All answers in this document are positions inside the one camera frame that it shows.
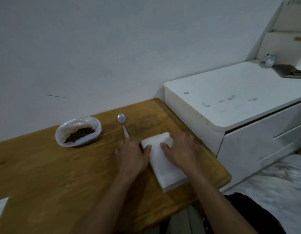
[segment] wooden table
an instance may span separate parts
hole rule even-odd
[[[127,117],[130,136],[190,130],[159,99],[94,115],[102,133],[82,148],[60,147],[57,126],[0,143],[0,199],[10,197],[0,217],[0,233],[69,233],[99,200],[117,174],[114,150],[124,139],[117,123]],[[199,141],[199,162],[220,188],[231,176]],[[163,193],[148,166],[134,182],[122,207],[115,231],[137,232],[171,216],[196,199],[190,185]]]

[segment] white napkin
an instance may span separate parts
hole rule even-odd
[[[144,148],[149,144],[152,145],[150,164],[163,192],[167,192],[187,182],[188,179],[181,169],[172,165],[166,158],[160,147],[161,142],[172,147],[173,139],[169,136],[169,132],[144,139],[141,144]]]

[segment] white wall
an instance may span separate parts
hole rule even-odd
[[[0,0],[0,141],[252,59],[281,1]]]

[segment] spoon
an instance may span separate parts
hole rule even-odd
[[[129,134],[128,134],[128,132],[127,132],[127,129],[125,128],[125,123],[126,123],[126,121],[127,121],[125,115],[122,114],[122,113],[120,113],[120,114],[118,115],[118,117],[117,117],[117,121],[118,121],[119,124],[122,125],[122,127],[123,127],[123,132],[124,132],[124,134],[125,134],[125,137],[126,137],[126,138],[129,138]]]

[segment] spices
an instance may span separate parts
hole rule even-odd
[[[94,129],[92,127],[80,128],[76,132],[70,134],[70,136],[65,140],[64,143],[68,142],[76,142],[81,137],[94,133]]]

